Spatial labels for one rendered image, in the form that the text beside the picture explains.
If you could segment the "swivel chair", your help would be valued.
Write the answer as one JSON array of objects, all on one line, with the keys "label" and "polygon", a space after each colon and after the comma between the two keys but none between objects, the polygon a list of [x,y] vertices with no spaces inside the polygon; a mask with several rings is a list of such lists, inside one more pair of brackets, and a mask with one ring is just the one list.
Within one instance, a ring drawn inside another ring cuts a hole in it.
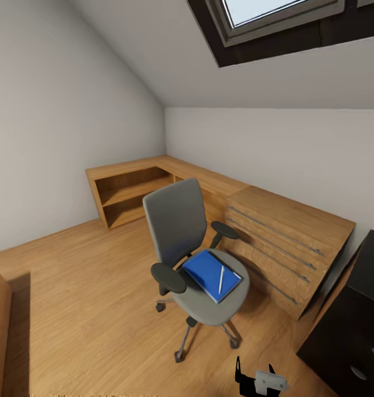
[{"label": "swivel chair", "polygon": [[[243,306],[250,287],[250,277],[240,261],[217,247],[223,236],[238,239],[238,232],[223,222],[212,221],[210,224],[217,234],[206,250],[241,277],[240,283],[216,304],[183,269],[183,264],[202,252],[192,254],[201,246],[207,230],[198,179],[187,178],[153,191],[143,197],[143,206],[159,260],[159,263],[151,267],[151,274],[159,283],[159,294],[172,295],[172,299],[158,300],[156,309],[161,312],[162,303],[176,302],[189,315],[181,347],[174,354],[176,363],[182,362],[182,351],[189,330],[198,322],[208,326],[220,326],[230,338],[230,347],[237,349],[237,340],[224,324]],[[187,260],[173,270],[186,256]]]}]

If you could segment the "folder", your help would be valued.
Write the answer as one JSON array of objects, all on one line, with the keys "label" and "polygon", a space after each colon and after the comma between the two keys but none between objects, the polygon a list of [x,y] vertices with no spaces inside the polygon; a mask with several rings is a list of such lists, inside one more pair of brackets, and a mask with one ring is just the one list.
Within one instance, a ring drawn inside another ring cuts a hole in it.
[{"label": "folder", "polygon": [[[219,292],[222,267],[224,271],[221,292]],[[216,304],[227,296],[241,281],[241,277],[207,250],[203,250],[200,254],[183,264],[183,269],[206,291]]]}]

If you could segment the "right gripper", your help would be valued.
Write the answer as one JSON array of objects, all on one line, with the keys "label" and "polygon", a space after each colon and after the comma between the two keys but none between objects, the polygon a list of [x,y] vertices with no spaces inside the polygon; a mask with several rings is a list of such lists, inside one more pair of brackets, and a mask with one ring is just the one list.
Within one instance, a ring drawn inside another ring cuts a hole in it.
[{"label": "right gripper", "polygon": [[[271,373],[275,374],[273,367],[269,364],[269,370]],[[247,377],[246,375],[241,374],[241,369],[236,368],[235,372],[235,381],[240,384],[240,395],[246,397],[278,397],[279,391],[272,388],[267,388],[267,394],[262,395],[256,393],[256,387],[254,381],[256,379]]]}]

